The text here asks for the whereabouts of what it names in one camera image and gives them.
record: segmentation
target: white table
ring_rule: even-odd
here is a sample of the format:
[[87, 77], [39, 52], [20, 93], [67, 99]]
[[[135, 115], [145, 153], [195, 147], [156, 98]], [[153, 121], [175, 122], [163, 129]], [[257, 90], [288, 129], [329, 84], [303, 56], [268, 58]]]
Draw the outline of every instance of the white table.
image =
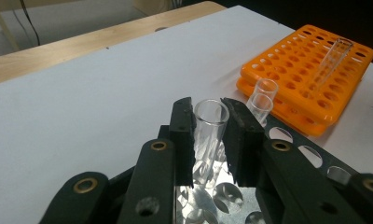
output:
[[[246, 101], [242, 65], [293, 30], [243, 7], [0, 83], [0, 223], [36, 223], [70, 177], [132, 167], [173, 102]], [[318, 145], [373, 173], [373, 64]]]

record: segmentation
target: wooden table edge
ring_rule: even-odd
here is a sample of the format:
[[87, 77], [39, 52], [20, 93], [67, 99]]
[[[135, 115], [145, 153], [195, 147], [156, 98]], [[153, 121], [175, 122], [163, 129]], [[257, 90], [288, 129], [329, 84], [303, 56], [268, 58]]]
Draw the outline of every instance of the wooden table edge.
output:
[[0, 83], [225, 9], [206, 1], [0, 56]]

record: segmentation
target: test tube rack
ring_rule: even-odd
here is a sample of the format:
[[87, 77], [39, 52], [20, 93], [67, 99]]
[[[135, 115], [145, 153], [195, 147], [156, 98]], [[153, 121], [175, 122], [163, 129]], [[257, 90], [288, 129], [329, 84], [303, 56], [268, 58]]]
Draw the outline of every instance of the test tube rack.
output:
[[373, 49], [352, 41], [351, 50], [316, 95], [302, 96], [301, 90], [340, 37], [304, 25], [245, 63], [236, 86], [250, 96], [260, 78], [275, 80], [279, 91], [271, 114], [303, 134], [319, 136], [338, 121], [373, 59]]

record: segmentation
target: cable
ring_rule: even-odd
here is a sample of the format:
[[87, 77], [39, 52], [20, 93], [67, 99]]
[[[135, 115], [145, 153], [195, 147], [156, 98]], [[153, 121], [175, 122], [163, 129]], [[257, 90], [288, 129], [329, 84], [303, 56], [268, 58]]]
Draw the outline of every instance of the cable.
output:
[[23, 29], [24, 34], [26, 35], [27, 39], [29, 40], [29, 44], [32, 46], [32, 45], [33, 45], [32, 39], [31, 39], [30, 36], [27, 34], [26, 29], [24, 28], [23, 24], [22, 24], [21, 21], [19, 20], [19, 17], [18, 17], [18, 15], [17, 15], [16, 12], [15, 12], [15, 8], [12, 8], [12, 13], [14, 14], [16, 20], [18, 21], [18, 24], [19, 24], [19, 25], [21, 26], [21, 28]]
[[35, 27], [33, 26], [32, 21], [30, 20], [30, 16], [29, 16], [29, 13], [27, 12], [26, 5], [24, 5], [24, 0], [20, 0], [20, 2], [21, 2], [21, 7], [23, 8], [23, 11], [24, 11], [24, 15], [26, 15], [27, 20], [30, 22], [30, 25], [32, 26], [33, 30], [35, 31], [35, 37], [37, 38], [37, 45], [40, 46], [41, 42], [39, 40], [38, 33], [35, 30]]

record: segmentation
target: clear plastic tube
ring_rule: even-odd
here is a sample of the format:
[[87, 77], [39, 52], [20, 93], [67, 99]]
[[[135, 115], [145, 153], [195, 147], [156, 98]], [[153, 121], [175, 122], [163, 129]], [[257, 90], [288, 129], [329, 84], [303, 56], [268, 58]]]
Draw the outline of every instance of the clear plastic tube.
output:
[[204, 100], [195, 107], [194, 183], [205, 185], [229, 118], [228, 108], [216, 100]]
[[301, 95], [305, 98], [313, 98], [351, 48], [352, 41], [338, 38], [321, 61], [314, 76], [308, 80], [302, 89]]

